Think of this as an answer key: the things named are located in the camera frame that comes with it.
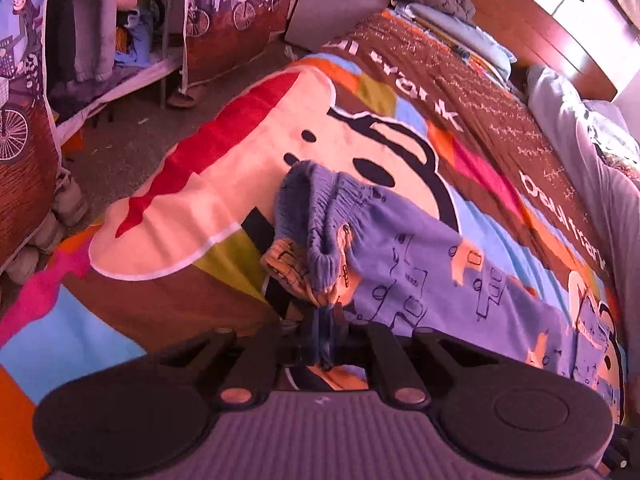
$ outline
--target red stripe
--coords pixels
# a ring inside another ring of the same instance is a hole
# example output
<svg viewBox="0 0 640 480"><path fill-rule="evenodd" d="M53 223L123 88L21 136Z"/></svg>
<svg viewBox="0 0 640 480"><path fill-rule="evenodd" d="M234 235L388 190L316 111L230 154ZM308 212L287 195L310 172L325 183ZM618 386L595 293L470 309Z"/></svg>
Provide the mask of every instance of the red stripe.
<svg viewBox="0 0 640 480"><path fill-rule="evenodd" d="M142 223L154 197L181 191L193 173L200 174L254 131L293 86L298 73L285 73L252 88L231 101L220 114L191 137L181 141L164 160L164 168L142 196L129 199L129 212L116 238Z"/></svg>

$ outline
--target circular pad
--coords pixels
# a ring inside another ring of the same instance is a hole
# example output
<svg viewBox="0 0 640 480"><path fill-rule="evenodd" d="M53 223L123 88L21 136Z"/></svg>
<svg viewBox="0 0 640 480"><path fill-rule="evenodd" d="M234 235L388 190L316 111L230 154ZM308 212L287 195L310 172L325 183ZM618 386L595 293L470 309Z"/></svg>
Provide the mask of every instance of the circular pad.
<svg viewBox="0 0 640 480"><path fill-rule="evenodd" d="M500 365L469 371L445 399L440 422L472 458L518 474L595 465L613 431L609 407L587 387Z"/></svg>
<svg viewBox="0 0 640 480"><path fill-rule="evenodd" d="M88 478L161 468L203 435L209 410L184 384L77 381L51 392L33 430L53 468Z"/></svg>
<svg viewBox="0 0 640 480"><path fill-rule="evenodd" d="M495 414L508 426L523 431L549 431L569 416L564 400L541 390L511 390L495 401Z"/></svg>

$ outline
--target metal screw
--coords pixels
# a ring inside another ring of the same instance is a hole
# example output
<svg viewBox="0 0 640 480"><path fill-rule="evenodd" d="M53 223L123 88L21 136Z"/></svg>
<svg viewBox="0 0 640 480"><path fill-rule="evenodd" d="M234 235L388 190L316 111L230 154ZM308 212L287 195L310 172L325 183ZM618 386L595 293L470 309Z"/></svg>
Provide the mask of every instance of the metal screw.
<svg viewBox="0 0 640 480"><path fill-rule="evenodd" d="M251 392L244 388L227 388L220 393L220 399L227 404L244 404L251 400Z"/></svg>
<svg viewBox="0 0 640 480"><path fill-rule="evenodd" d="M426 400L427 396L418 388L400 388L394 393L394 398L403 404L420 404Z"/></svg>

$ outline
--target cartoon monkey face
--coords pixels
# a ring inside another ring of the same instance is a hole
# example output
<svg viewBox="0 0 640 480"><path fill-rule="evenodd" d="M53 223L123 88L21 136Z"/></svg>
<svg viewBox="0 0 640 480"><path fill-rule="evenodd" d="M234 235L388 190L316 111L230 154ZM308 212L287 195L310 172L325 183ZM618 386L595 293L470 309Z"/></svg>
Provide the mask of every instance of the cartoon monkey face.
<svg viewBox="0 0 640 480"><path fill-rule="evenodd" d="M591 303L598 304L593 297L593 293L589 291L584 280L578 272L572 270L569 273L569 310L572 327L575 327L578 314L580 313L580 305L585 294L591 295ZM622 421L624 417L624 375L622 356L616 339L616 327L611 316L609 307L603 302L599 303L600 322L609 329L609 344L604 356L603 362L598 367L598 376L603 378L612 388L620 392L618 405L612 406L614 417L620 417Z"/></svg>
<svg viewBox="0 0 640 480"><path fill-rule="evenodd" d="M227 140L243 129L244 137ZM135 197L111 205L90 247L94 269L121 280L158 278L193 263L255 208L273 224L276 194L297 160L389 187L458 229L429 143L393 119L337 110L331 80L299 66L241 95L175 146Z"/></svg>
<svg viewBox="0 0 640 480"><path fill-rule="evenodd" d="M308 158L367 184L388 187L458 231L453 201L436 172L437 158L427 141L390 118L369 113L350 116L335 107L327 116L318 135L302 131L301 138L313 146L300 153L287 152L288 166ZM340 146L341 137L348 140L346 146L332 149Z"/></svg>

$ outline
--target ribbed surface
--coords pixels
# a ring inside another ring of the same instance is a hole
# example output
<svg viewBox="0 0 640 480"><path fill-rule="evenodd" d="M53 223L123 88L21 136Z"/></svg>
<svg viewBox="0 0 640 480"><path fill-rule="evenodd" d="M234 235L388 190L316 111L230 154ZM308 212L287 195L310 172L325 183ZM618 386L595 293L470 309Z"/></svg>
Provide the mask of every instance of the ribbed surface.
<svg viewBox="0 0 640 480"><path fill-rule="evenodd" d="M56 473L50 480L74 477ZM375 392L273 392L250 412L227 413L203 446L147 480L497 480L457 456L429 419ZM566 480L593 480L585 471Z"/></svg>

